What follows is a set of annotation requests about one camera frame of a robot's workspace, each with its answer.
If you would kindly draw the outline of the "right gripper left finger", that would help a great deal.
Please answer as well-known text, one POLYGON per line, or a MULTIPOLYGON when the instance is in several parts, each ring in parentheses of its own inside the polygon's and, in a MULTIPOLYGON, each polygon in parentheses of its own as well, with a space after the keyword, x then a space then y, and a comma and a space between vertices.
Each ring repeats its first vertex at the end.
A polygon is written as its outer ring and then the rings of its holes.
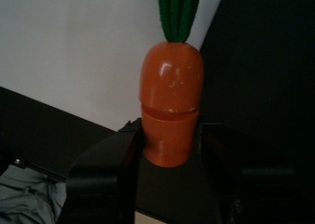
POLYGON ((56 224, 133 224, 141 119, 128 122, 70 166, 56 224))

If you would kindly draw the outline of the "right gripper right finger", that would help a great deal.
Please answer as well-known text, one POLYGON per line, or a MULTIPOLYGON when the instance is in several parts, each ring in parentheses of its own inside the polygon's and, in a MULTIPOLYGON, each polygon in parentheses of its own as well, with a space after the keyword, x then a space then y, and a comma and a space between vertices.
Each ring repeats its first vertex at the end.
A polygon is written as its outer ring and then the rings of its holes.
POLYGON ((199 121, 195 141, 211 180, 220 224, 236 224, 237 216, 243 212, 239 198, 240 162, 224 135, 224 126, 220 123, 199 121))

